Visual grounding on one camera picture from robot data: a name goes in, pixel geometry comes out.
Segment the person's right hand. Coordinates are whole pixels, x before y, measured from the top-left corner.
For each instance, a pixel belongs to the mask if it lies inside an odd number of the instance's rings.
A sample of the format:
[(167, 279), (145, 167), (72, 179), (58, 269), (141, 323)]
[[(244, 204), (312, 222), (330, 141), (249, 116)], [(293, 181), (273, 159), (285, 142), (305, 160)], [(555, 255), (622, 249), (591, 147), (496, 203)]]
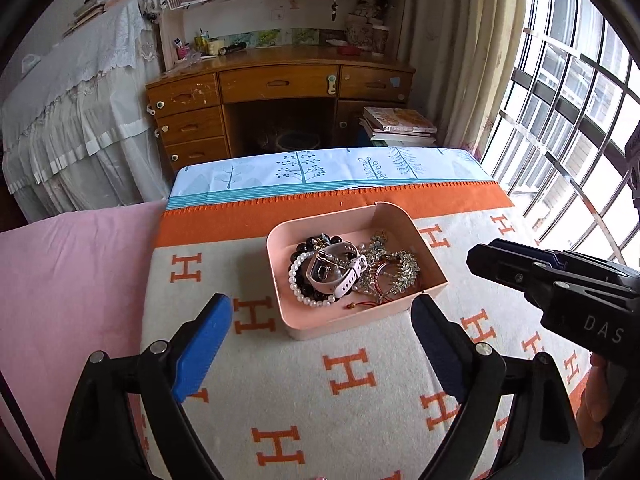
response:
[(590, 372), (576, 414), (576, 424), (582, 446), (595, 448), (603, 436), (602, 422), (611, 408), (606, 371), (608, 361), (593, 353)]

